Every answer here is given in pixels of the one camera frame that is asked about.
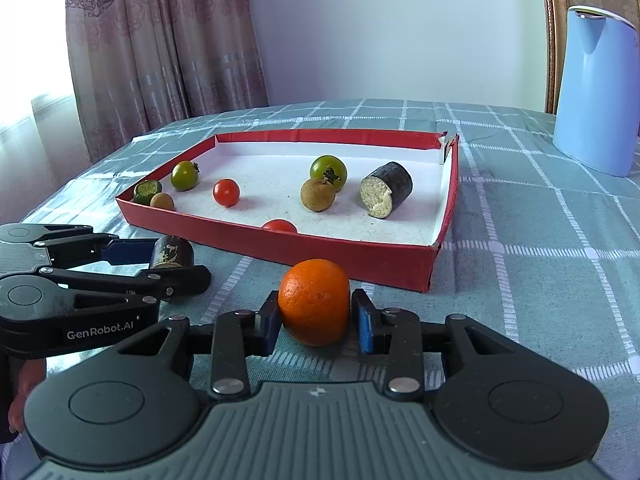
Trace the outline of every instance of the wooden frame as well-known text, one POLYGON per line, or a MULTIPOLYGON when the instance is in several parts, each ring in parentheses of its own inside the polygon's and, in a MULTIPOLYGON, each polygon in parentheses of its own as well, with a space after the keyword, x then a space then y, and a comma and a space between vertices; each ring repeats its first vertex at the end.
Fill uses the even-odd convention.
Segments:
POLYGON ((566 12, 568 0, 545 0, 546 5, 546 39, 547 39, 547 76, 546 76, 546 109, 555 114, 558 109, 558 95, 562 81, 564 65, 564 48, 566 45, 566 12))

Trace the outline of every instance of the brown kiwi fruit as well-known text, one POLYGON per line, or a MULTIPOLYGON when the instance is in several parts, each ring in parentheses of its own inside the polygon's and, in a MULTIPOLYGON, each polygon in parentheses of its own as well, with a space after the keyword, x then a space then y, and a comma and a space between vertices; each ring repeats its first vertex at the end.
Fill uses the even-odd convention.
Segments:
POLYGON ((157 207, 158 209, 168 209, 169 211, 175 211, 174 199, 167 193, 156 193, 151 197, 151 207, 157 207))
POLYGON ((300 189, 300 200, 311 211, 324 211, 334 203, 335 187, 326 179, 310 178, 300 189))

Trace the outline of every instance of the red cherry tomato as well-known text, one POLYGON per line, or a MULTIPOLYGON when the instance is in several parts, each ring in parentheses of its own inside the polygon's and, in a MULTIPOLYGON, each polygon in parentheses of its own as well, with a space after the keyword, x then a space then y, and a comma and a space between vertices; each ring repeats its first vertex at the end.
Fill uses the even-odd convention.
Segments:
POLYGON ((213 199, 224 207, 233 207, 240 200, 240 188, 230 178, 223 178, 213 187, 213 199))
POLYGON ((298 230, 296 226, 291 222, 277 219, 277 220, 269 220, 265 225, 262 226, 264 229, 269 229, 271 231, 284 231, 287 233, 297 233, 298 230))

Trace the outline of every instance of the white wall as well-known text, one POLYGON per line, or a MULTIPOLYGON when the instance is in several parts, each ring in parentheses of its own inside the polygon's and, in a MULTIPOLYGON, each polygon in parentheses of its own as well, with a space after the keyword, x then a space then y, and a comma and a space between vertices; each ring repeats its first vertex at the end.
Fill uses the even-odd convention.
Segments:
POLYGON ((251 0, 271 104, 347 98, 543 110, 543 0, 251 0))

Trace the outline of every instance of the cherry tomato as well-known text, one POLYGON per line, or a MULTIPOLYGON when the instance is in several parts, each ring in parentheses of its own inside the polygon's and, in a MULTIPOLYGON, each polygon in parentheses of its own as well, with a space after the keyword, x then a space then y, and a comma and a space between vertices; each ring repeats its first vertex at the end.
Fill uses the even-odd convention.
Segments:
POLYGON ((230 178, 223 178, 213 187, 213 199, 224 207, 233 207, 240 200, 240 188, 230 178))
POLYGON ((309 169, 309 177, 316 180, 328 180, 338 192, 347 182, 347 168, 338 157, 323 155, 314 160, 309 169))
POLYGON ((190 160, 183 160, 175 165, 171 173, 171 185, 178 191, 187 191, 198 183, 198 165, 190 160))
POLYGON ((296 226, 287 220, 283 220, 278 218, 277 220, 269 220, 265 225, 262 226, 264 229, 269 229, 271 231, 284 231, 287 233, 297 233, 298 230, 296 226))

